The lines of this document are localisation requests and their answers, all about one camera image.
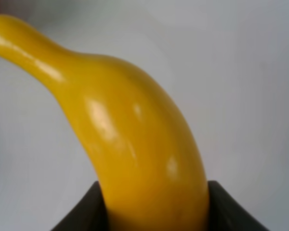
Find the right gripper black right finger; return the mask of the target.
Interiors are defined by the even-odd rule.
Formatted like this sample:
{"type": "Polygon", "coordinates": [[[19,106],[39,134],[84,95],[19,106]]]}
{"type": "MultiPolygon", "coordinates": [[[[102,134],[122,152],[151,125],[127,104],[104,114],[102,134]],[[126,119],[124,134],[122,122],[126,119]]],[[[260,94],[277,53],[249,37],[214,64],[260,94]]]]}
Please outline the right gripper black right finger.
{"type": "Polygon", "coordinates": [[[208,181],[210,194],[210,231],[268,231],[248,213],[219,182],[208,181]]]}

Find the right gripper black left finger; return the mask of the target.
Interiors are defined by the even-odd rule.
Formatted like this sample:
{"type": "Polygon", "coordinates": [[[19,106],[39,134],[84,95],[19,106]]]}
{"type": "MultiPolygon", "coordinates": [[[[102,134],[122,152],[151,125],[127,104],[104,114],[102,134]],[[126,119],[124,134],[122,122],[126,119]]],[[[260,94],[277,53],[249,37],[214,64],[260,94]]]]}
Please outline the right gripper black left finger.
{"type": "Polygon", "coordinates": [[[96,181],[79,203],[53,231],[107,231],[108,217],[99,182],[96,181]]]}

